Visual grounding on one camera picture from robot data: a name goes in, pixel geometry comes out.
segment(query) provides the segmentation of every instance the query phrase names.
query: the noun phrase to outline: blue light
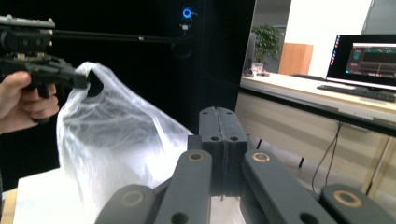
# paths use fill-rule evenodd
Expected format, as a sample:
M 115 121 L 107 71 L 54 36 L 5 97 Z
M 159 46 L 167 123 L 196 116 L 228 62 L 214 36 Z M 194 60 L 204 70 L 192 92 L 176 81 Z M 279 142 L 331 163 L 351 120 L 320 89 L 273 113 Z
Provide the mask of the blue light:
M 191 10 L 189 8 L 184 8 L 183 9 L 183 16 L 186 19 L 191 18 Z

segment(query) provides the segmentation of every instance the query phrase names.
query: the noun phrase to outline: hand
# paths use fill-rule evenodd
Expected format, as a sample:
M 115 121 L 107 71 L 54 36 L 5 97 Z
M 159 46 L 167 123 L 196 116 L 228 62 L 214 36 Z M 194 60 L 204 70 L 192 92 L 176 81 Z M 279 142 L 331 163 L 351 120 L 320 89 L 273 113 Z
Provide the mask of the hand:
M 45 119 L 58 113 L 55 85 L 49 85 L 49 99 L 44 99 L 38 96 L 37 89 L 23 89 L 31 81 L 28 73 L 16 72 L 0 83 L 0 133 L 34 127 L 37 123 L 32 119 Z

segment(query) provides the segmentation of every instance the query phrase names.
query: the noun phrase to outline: monitor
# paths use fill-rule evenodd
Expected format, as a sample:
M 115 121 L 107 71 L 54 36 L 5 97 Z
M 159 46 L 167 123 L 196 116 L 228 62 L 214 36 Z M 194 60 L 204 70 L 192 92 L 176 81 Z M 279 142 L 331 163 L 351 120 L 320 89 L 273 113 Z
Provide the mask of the monitor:
M 326 79 L 396 91 L 396 35 L 338 35 Z

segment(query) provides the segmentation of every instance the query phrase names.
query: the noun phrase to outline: black wall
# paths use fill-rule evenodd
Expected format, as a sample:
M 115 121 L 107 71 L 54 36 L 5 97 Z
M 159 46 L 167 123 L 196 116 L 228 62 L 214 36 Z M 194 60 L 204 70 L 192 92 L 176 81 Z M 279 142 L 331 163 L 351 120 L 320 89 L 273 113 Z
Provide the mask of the black wall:
M 75 67 L 87 61 L 109 67 L 132 91 L 197 133 L 200 110 L 235 108 L 254 4 L 255 0 L 2 0 L 0 15 L 52 18 L 56 30 L 181 36 L 181 9 L 191 7 L 198 17 L 193 17 L 188 32 L 194 39 L 189 45 L 54 38 L 48 53 Z M 59 98 L 64 104 L 66 96 Z M 0 135 L 5 189 L 15 187 L 20 177 L 59 167 L 55 126 L 52 118 L 31 130 Z

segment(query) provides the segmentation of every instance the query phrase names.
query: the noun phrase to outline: cable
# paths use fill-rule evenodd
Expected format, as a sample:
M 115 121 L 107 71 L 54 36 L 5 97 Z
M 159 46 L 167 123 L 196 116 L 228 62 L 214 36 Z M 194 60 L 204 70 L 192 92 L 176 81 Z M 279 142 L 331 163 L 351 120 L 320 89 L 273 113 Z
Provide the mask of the cable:
M 329 173 L 330 173 L 330 170 L 332 169 L 332 161 L 334 160 L 335 149 L 337 148 L 338 134 L 340 133 L 340 129 L 341 129 L 341 126 L 342 126 L 342 125 L 343 125 L 342 122 L 340 122 L 340 123 L 338 124 L 337 135 L 336 135 L 336 137 L 335 137 L 334 147 L 332 148 L 332 159 L 330 160 L 329 169 L 327 170 L 326 181 L 325 181 L 324 186 L 327 186 L 327 180 L 329 179 Z
M 317 176 L 319 167 L 320 167 L 320 165 L 323 163 L 324 159 L 326 158 L 327 153 L 329 152 L 330 148 L 331 148 L 332 145 L 334 144 L 334 149 L 333 149 L 333 153 L 332 153 L 332 160 L 333 160 L 333 156 L 334 156 L 334 152 L 335 152 L 335 147 L 336 147 L 337 142 L 338 142 L 338 134 L 340 133 L 341 126 L 342 126 L 342 122 L 341 122 L 341 121 L 338 121 L 337 133 L 335 134 L 335 137 L 334 137 L 334 139 L 332 140 L 332 142 L 331 142 L 331 143 L 329 144 L 329 146 L 327 147 L 327 149 L 326 149 L 326 151 L 325 151 L 325 153 L 324 153 L 322 159 L 320 160 L 320 162 L 319 162 L 319 164 L 318 164 L 318 167 L 317 167 L 317 169 L 316 169 L 316 171 L 315 171 L 315 173 L 314 173 L 314 176 L 313 176 L 312 182 L 311 182 L 312 191 L 314 191 L 314 193 L 315 193 L 314 182 L 315 182 L 315 178 L 316 178 L 316 176 Z M 327 184 L 327 178 L 328 178 L 328 175 L 329 175 L 331 166 L 332 166 L 332 160 L 331 160 L 331 164 L 330 164 L 330 166 L 329 166 L 328 173 L 327 173 L 327 175 L 326 175 L 326 184 Z

